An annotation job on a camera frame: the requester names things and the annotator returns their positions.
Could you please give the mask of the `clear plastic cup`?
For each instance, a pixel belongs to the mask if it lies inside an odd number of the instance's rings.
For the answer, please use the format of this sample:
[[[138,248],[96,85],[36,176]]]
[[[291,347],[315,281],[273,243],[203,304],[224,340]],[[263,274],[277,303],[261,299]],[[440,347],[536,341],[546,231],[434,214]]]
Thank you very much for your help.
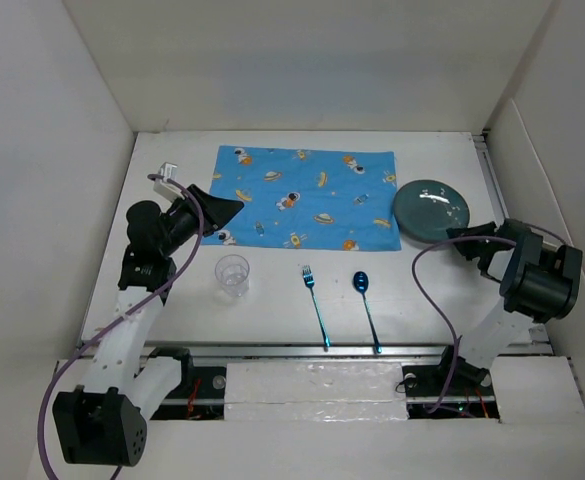
[[[231,297],[242,297],[249,289],[250,265],[240,255],[226,255],[215,266],[215,277]]]

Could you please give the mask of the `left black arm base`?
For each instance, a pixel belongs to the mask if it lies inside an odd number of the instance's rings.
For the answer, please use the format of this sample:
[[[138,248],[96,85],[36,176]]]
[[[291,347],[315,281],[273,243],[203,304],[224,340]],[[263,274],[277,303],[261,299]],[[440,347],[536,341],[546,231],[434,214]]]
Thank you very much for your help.
[[[156,348],[149,359],[171,358],[181,368],[181,381],[162,401],[153,420],[223,420],[227,368],[197,365],[187,348]]]

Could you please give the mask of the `dark teal plate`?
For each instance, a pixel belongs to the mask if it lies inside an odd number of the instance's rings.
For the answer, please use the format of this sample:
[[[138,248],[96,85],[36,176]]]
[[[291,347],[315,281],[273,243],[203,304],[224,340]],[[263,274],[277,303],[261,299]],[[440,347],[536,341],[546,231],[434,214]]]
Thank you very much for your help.
[[[448,238],[448,229],[464,229],[470,208],[453,187],[436,180],[414,180],[395,194],[392,213],[401,233],[433,244]]]

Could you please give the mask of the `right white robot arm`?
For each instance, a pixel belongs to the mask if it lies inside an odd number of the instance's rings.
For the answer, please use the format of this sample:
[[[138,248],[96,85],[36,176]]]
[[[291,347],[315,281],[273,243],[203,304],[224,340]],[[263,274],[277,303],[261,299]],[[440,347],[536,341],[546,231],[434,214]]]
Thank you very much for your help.
[[[544,244],[541,235],[524,222],[506,219],[478,227],[449,229],[448,237],[463,238],[457,250],[478,261],[481,275],[499,284],[499,300],[485,319],[460,337],[457,359],[439,364],[434,381],[455,394],[469,383],[478,385],[494,360],[534,324],[566,317],[574,308],[583,252],[561,243]]]

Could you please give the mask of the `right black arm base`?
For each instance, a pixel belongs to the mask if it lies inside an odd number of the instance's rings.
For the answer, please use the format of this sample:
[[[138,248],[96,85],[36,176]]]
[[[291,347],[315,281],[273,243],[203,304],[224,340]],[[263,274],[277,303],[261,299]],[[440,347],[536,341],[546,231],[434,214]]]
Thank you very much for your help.
[[[500,419],[496,393],[488,370],[480,380],[455,373],[446,386],[447,370],[435,365],[408,365],[395,392],[403,394],[410,420]]]

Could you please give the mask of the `blue metal fork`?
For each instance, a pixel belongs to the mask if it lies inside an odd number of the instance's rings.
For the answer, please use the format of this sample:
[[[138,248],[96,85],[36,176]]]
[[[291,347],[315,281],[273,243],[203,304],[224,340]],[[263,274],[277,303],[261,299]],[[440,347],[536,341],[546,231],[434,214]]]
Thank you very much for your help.
[[[323,339],[323,348],[325,351],[328,351],[331,347],[331,341],[330,341],[330,338],[329,338],[329,335],[328,335],[328,332],[327,332],[327,329],[325,326],[325,322],[324,322],[323,317],[322,317],[322,313],[321,313],[321,310],[320,310],[320,307],[318,304],[317,297],[316,297],[315,292],[314,292],[315,279],[314,279],[313,272],[312,272],[309,265],[304,265],[302,267],[302,277],[303,277],[303,281],[304,281],[306,288],[310,291],[313,306],[314,306],[315,313],[317,315],[318,323],[319,323],[320,330],[321,330],[321,335],[322,335],[322,339]]]

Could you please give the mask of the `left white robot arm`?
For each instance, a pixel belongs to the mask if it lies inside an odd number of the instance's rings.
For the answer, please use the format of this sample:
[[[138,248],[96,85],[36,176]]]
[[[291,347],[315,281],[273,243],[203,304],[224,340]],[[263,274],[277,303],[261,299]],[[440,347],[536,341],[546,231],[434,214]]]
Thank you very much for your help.
[[[141,201],[126,213],[129,244],[118,283],[113,321],[87,342],[97,349],[84,380],[71,391],[48,389],[38,423],[54,417],[61,453],[69,464],[136,465],[145,449],[147,423],[169,395],[194,387],[186,353],[158,355],[146,365],[141,353],[173,283],[184,273],[172,259],[189,239],[200,243],[226,226],[245,204],[168,180],[167,211]]]

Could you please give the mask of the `blue space print placemat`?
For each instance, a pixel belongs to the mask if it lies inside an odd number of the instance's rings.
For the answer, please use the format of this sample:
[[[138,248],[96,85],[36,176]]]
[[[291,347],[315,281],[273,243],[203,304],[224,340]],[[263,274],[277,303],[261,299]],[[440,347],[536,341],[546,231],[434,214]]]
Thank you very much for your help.
[[[401,248],[393,152],[222,145],[210,194],[243,209],[205,244],[386,252]]]

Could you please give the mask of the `blue metal spoon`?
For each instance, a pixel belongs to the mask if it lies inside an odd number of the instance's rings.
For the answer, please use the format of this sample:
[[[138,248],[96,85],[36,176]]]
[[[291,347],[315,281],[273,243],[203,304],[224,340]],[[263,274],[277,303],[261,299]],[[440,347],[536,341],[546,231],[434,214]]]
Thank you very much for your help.
[[[363,305],[366,311],[366,316],[368,319],[368,324],[371,330],[372,340],[373,340],[373,349],[376,355],[380,355],[383,351],[381,342],[379,340],[376,327],[374,325],[374,321],[371,315],[370,305],[367,299],[367,291],[369,288],[369,278],[367,274],[363,271],[357,271],[353,275],[352,284],[354,289],[361,295]]]

